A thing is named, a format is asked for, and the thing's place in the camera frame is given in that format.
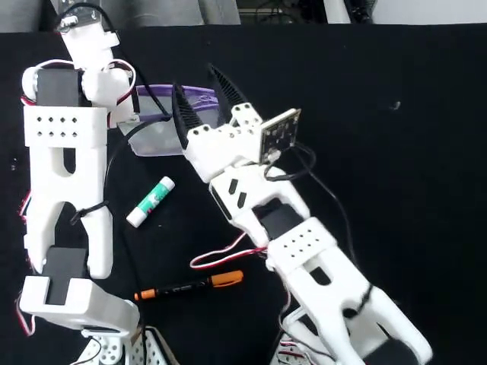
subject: black table surface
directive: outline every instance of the black table surface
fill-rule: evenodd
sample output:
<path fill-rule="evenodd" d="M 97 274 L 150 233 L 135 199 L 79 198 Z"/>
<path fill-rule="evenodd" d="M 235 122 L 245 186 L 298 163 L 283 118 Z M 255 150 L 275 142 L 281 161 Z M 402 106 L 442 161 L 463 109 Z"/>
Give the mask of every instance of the black table surface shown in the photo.
<path fill-rule="evenodd" d="M 486 25 L 122 32 L 125 49 L 151 83 L 208 86 L 205 65 L 213 62 L 263 117 L 302 108 L 298 139 L 317 152 L 317 174 L 348 210 L 362 271 L 430 341 L 433 364 L 475 359 L 485 338 L 485 39 Z M 0 359 L 66 364 L 86 340 L 43 320 L 26 338 L 14 299 L 28 273 L 17 213 L 29 189 L 21 75 L 28 66 L 68 55 L 52 33 L 2 34 L 0 44 Z M 111 147 L 117 139 L 119 132 L 110 131 Z M 146 287 L 200 277 L 189 260 L 238 235 L 182 157 L 137 158 L 127 148 L 111 176 L 117 214 L 127 214 L 162 176 L 177 187 L 129 234 Z M 295 185 L 342 245 L 344 225 L 330 197 L 309 178 Z M 56 242 L 86 244 L 66 217 Z M 244 271 L 241 285 L 147 303 L 148 324 L 162 331 L 181 364 L 266 363 L 285 300 L 279 280 L 258 257 L 208 273 L 230 269 Z M 132 296 L 118 241 L 112 274 L 98 283 Z"/>

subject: transparent plastic box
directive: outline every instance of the transparent plastic box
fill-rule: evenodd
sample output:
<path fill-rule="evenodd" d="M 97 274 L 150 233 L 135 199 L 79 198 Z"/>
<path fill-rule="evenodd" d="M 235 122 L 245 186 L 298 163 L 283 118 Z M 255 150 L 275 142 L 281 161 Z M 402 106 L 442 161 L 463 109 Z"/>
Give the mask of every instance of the transparent plastic box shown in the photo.
<path fill-rule="evenodd" d="M 151 89 L 161 101 L 166 110 L 171 113 L 171 92 L 172 85 L 161 84 L 151 85 Z M 183 86 L 188 101 L 198 113 L 202 122 L 216 127 L 218 121 L 218 101 L 215 92 L 202 87 Z M 143 86 L 137 87 L 140 103 L 140 122 L 119 123 L 119 129 L 124 135 L 142 122 L 155 120 L 162 116 L 161 111 L 154 101 L 148 96 Z M 174 121 L 154 123 L 140 132 L 136 133 L 129 140 L 134 154 L 140 157 L 171 156 L 181 154 L 181 144 L 176 134 Z"/>

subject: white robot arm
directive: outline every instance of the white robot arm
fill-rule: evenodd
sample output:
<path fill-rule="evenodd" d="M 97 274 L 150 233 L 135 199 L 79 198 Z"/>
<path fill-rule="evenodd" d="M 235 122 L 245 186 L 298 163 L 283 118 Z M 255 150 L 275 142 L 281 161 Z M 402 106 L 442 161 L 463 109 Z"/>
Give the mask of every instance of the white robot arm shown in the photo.
<path fill-rule="evenodd" d="M 228 222 L 258 247 L 266 247 L 266 266 L 276 271 L 300 308 L 284 321 L 284 330 L 322 365 L 426 364 L 431 347 L 394 302 L 372 287 L 339 249 L 336 240 L 310 215 L 290 181 L 269 162 L 293 146 L 300 110 L 263 122 L 242 93 L 215 67 L 209 73 L 220 104 L 219 126 L 203 125 L 184 92 L 173 87 L 173 117 L 183 154 Z M 318 284 L 320 268 L 329 279 Z M 344 309 L 355 309 L 344 318 Z M 314 335 L 300 319 L 308 315 Z"/>
<path fill-rule="evenodd" d="M 62 2 L 61 11 L 69 5 Z M 61 22 L 73 69 L 52 60 L 27 69 L 22 80 L 32 195 L 24 245 L 37 275 L 26 277 L 20 308 L 97 338 L 102 362 L 118 363 L 131 353 L 139 312 L 134 303 L 106 293 L 92 278 L 107 278 L 112 269 L 112 216 L 103 203 L 107 129 L 133 115 L 135 71 L 128 67 L 129 75 L 111 67 L 128 64 L 113 59 L 111 47 L 119 44 L 118 37 L 103 30 L 94 9 L 74 8 Z M 75 149 L 74 173 L 65 168 L 64 148 Z M 98 205 L 81 215 L 88 249 L 55 245 L 55 225 L 65 202 L 77 211 Z"/>

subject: black cable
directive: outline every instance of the black cable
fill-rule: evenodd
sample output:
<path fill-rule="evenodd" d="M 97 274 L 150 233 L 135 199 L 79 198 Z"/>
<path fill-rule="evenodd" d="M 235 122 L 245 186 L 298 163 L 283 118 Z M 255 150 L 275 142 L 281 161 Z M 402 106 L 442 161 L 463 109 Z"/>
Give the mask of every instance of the black cable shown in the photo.
<path fill-rule="evenodd" d="M 90 357 L 89 359 L 87 360 L 82 360 L 82 361 L 75 361 L 74 363 L 71 363 L 71 365 L 81 365 L 82 363 L 89 363 L 90 361 L 92 361 L 96 356 L 98 356 L 98 354 L 101 352 L 101 343 L 94 337 L 91 338 L 91 340 L 95 341 L 98 343 L 98 351 L 95 355 L 93 355 L 92 357 Z"/>
<path fill-rule="evenodd" d="M 160 119 L 156 119 L 156 120 L 149 120 L 147 122 L 143 122 L 143 123 L 137 125 L 129 133 L 127 133 L 126 135 L 124 135 L 122 137 L 122 139 L 120 140 L 120 142 L 116 145 L 115 149 L 112 152 L 112 155 L 111 155 L 110 159 L 108 160 L 107 170 L 105 171 L 105 180 L 103 182 L 103 191 L 104 191 L 103 194 L 105 196 L 106 196 L 106 193 L 107 193 L 108 176 L 110 175 L 110 171 L 111 171 L 113 162 L 116 159 L 116 157 L 119 155 L 120 151 L 124 147 L 126 147 L 126 145 L 129 143 L 130 138 L 132 138 L 136 133 L 140 132 L 142 129 L 144 129 L 146 127 L 149 127 L 150 125 L 153 125 L 153 124 L 159 123 L 159 122 L 161 122 L 161 120 Z"/>
<path fill-rule="evenodd" d="M 299 158 L 305 169 L 307 167 L 310 167 L 309 164 L 306 163 L 304 158 L 300 155 L 295 153 L 296 156 Z M 336 196 L 336 194 L 330 189 L 321 179 L 312 171 L 314 165 L 307 170 L 307 174 L 310 175 L 311 178 L 314 179 L 320 185 L 320 187 L 326 191 L 326 193 L 332 197 L 333 201 L 336 203 L 336 206 L 340 210 L 340 214 L 342 215 L 343 221 L 345 223 L 345 240 L 346 240 L 346 245 L 347 245 L 347 250 L 349 251 L 350 259 L 352 260 L 352 263 L 355 265 L 355 267 L 360 270 L 358 266 L 358 260 L 357 260 L 357 255 L 355 254 L 355 248 L 353 245 L 353 237 L 352 237 L 352 228 L 349 220 L 349 215 L 347 214 L 347 211 L 345 210 L 345 207 L 343 206 L 342 202 Z"/>
<path fill-rule="evenodd" d="M 259 10 L 262 9 L 263 7 L 271 5 L 271 14 L 266 15 L 262 19 L 259 20 Z M 289 6 L 287 6 L 284 3 L 284 0 L 267 0 L 260 5 L 256 7 L 256 10 L 254 12 L 254 23 L 262 23 L 264 21 L 267 21 L 269 19 L 272 19 L 274 17 L 277 17 L 279 20 L 279 23 L 282 24 L 282 18 L 288 17 L 289 19 L 293 20 L 295 23 L 299 23 L 298 19 L 294 17 L 293 15 L 285 12 L 282 10 L 282 8 L 290 9 Z"/>
<path fill-rule="evenodd" d="M 277 163 L 277 161 L 279 161 L 279 159 L 275 160 L 275 161 L 271 162 L 269 165 L 267 165 L 267 167 L 264 169 L 264 178 L 267 181 L 291 181 L 291 180 L 299 179 L 300 177 L 306 176 L 311 171 L 311 169 L 313 169 L 314 165 L 317 162 L 317 156 L 311 148 L 309 148 L 308 146 L 305 146 L 304 144 L 296 141 L 294 143 L 294 146 L 291 147 L 291 149 L 299 157 L 304 168 L 301 171 L 298 171 L 296 173 L 288 173 L 285 175 L 278 175 L 278 176 L 267 176 L 269 170 Z M 310 162 L 306 163 L 302 159 L 301 155 L 297 153 L 297 151 L 305 152 L 310 157 Z"/>
<path fill-rule="evenodd" d="M 276 14 L 270 14 L 270 15 L 266 15 L 265 17 L 263 17 L 262 19 L 260 19 L 260 22 L 264 22 L 264 21 L 267 21 L 269 19 L 272 19 L 274 17 L 277 17 L 279 19 L 279 23 L 282 24 L 281 20 L 283 17 L 288 17 L 289 19 L 291 19 L 292 21 L 294 21 L 295 23 L 298 22 L 298 19 L 296 19 L 296 17 L 288 14 L 288 13 L 276 13 Z"/>
<path fill-rule="evenodd" d="M 95 11 L 98 11 L 101 14 L 102 18 L 105 20 L 105 23 L 107 23 L 107 26 L 108 26 L 108 29 L 110 30 L 110 32 L 114 33 L 116 35 L 117 39 L 119 40 L 119 50 L 120 50 L 120 53 L 122 54 L 123 58 L 133 66 L 133 68 L 135 69 L 135 72 L 137 72 L 137 75 L 140 77 L 142 84 L 144 85 L 144 88 L 146 89 L 147 93 L 149 94 L 151 99 L 154 101 L 154 103 L 158 106 L 159 110 L 165 115 L 165 117 L 162 120 L 164 120 L 164 121 L 170 120 L 170 118 L 171 118 L 170 114 L 164 108 L 164 106 L 162 105 L 162 103 L 160 102 L 158 97 L 155 96 L 154 91 L 152 91 L 151 87 L 149 86 L 149 84 L 147 82 L 147 79 L 145 78 L 144 74 L 141 72 L 140 68 L 131 60 L 129 55 L 123 50 L 120 35 L 117 33 L 115 27 L 113 26 L 112 21 L 110 20 L 110 17 L 105 12 L 105 10 L 102 9 L 102 7 L 95 5 L 95 4 L 88 3 L 88 2 L 78 2 L 76 4 L 73 4 L 72 6 L 67 8 L 65 11 L 63 11 L 61 14 L 59 14 L 56 17 L 56 20 L 54 23 L 54 28 L 56 29 L 61 24 L 61 20 L 66 15 L 68 15 L 69 13 L 71 13 L 73 10 L 75 10 L 77 8 L 90 8 L 90 9 L 93 9 Z"/>
<path fill-rule="evenodd" d="M 323 181 L 321 181 L 321 179 L 318 176 L 315 175 L 313 171 L 310 171 L 309 174 L 314 179 L 314 181 L 316 181 L 318 185 L 320 185 L 321 188 L 324 189 L 328 193 L 328 195 L 332 197 L 332 199 L 336 203 L 336 206 L 339 208 L 342 218 L 345 221 L 346 245 L 347 245 L 347 250 L 349 251 L 350 254 L 350 259 L 352 260 L 353 265 L 355 265 L 355 267 L 358 270 L 360 270 L 358 266 L 357 255 L 355 254 L 355 248 L 353 246 L 352 229 L 350 227 L 349 216 L 347 215 L 347 212 L 343 207 L 342 202 L 340 201 L 340 199 L 338 199 L 335 193 L 328 186 L 326 186 L 326 184 Z"/>

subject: glue stick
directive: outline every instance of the glue stick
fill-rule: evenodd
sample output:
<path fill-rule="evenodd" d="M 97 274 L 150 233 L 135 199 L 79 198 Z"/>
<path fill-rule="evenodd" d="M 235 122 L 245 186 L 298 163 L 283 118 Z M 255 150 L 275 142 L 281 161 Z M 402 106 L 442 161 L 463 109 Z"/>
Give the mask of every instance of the glue stick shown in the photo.
<path fill-rule="evenodd" d="M 144 199 L 127 215 L 127 221 L 138 228 L 145 218 L 159 205 L 162 199 L 174 188 L 174 181 L 167 176 L 149 192 Z"/>

